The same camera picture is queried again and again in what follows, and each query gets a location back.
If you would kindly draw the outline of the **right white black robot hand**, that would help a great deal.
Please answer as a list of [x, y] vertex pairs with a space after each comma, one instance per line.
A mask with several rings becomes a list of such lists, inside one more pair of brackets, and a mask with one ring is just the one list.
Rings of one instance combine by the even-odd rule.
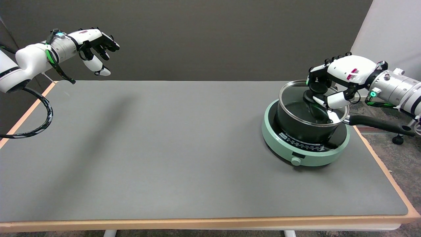
[[368, 88], [374, 72], [387, 68], [384, 61], [375, 63], [351, 52], [326, 59], [323, 65], [309, 69], [306, 81], [309, 89], [303, 98], [326, 109], [346, 107], [359, 90]]

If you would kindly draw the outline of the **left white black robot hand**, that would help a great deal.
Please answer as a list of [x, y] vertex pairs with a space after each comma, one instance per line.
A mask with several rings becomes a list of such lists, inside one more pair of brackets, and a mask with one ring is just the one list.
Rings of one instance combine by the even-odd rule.
[[96, 76], [109, 76], [110, 70], [91, 50], [95, 50], [102, 59], [109, 60], [107, 51], [116, 52], [120, 45], [112, 36], [101, 32], [99, 28], [80, 29], [67, 35], [76, 45], [77, 53], [85, 66]]

